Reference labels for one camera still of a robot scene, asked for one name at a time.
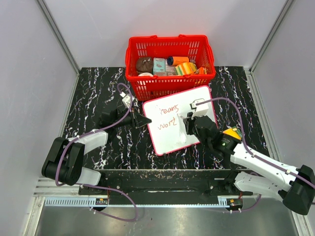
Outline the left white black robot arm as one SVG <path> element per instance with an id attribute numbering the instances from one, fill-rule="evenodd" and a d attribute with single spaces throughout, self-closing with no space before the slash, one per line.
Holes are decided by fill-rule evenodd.
<path id="1" fill-rule="evenodd" d="M 125 109 L 101 113 L 96 129 L 84 137 L 57 137 L 48 152 L 42 166 L 44 177 L 57 180 L 58 184 L 73 186 L 87 184 L 95 194 L 105 192 L 107 183 L 101 179 L 101 173 L 83 167 L 84 156 L 92 150 L 107 144 L 115 129 L 122 126 L 140 128 L 152 120 L 144 115 Z"/>

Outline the pink framed whiteboard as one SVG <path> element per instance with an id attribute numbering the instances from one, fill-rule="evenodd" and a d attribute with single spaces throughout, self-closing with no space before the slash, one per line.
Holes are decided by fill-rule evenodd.
<path id="1" fill-rule="evenodd" d="M 162 156 L 199 143 L 194 135 L 186 133 L 184 122 L 177 114 L 187 117 L 187 113 L 193 112 L 190 103 L 200 98 L 205 101 L 212 98 L 208 86 L 192 88 L 143 104 L 145 117 L 152 120 L 148 129 L 156 155 Z M 208 106 L 207 116 L 216 121 L 213 104 L 208 103 Z"/>

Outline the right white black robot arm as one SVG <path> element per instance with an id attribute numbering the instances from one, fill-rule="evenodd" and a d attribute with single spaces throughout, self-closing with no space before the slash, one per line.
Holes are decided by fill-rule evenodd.
<path id="1" fill-rule="evenodd" d="M 238 191 L 252 192 L 274 198 L 289 210 L 307 215 L 315 199 L 315 173 L 307 165 L 291 166 L 259 153 L 240 139 L 220 132 L 208 116 L 183 119 L 186 133 L 218 155 L 227 164 L 233 163 L 255 172 L 233 171 L 224 182 L 230 195 Z"/>

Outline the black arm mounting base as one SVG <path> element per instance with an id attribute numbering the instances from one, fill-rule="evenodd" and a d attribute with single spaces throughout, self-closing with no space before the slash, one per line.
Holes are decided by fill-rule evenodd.
<path id="1" fill-rule="evenodd" d="M 99 186 L 128 193 L 185 191 L 211 196 L 241 193 L 232 186 L 232 170 L 102 170 Z"/>

